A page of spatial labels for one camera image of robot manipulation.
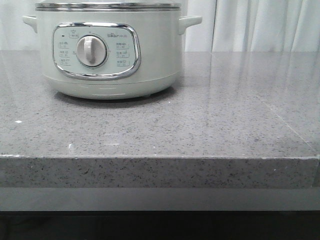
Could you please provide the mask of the pale green electric cooking pot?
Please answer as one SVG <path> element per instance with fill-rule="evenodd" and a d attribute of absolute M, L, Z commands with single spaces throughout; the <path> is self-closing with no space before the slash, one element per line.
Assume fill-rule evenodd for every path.
<path fill-rule="evenodd" d="M 50 12 L 25 15 L 40 40 L 40 64 L 63 94 L 98 100 L 148 96 L 182 68 L 182 36 L 200 16 L 179 11 Z"/>

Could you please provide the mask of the glass pot lid steel rim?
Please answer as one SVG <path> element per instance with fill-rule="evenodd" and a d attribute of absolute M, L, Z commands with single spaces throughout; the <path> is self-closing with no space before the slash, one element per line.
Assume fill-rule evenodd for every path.
<path fill-rule="evenodd" d="M 35 4 L 37 12 L 167 12 L 180 11 L 174 2 L 84 2 L 82 0 L 44 0 Z"/>

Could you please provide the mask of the white curtain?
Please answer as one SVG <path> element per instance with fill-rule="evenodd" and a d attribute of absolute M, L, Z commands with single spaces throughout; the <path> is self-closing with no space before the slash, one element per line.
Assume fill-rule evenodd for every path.
<path fill-rule="evenodd" d="M 22 16 L 42 0 L 0 1 L 0 50 L 38 50 L 39 39 Z M 189 27 L 187 52 L 319 52 L 319 0 L 48 0 L 48 2 L 179 3 Z"/>

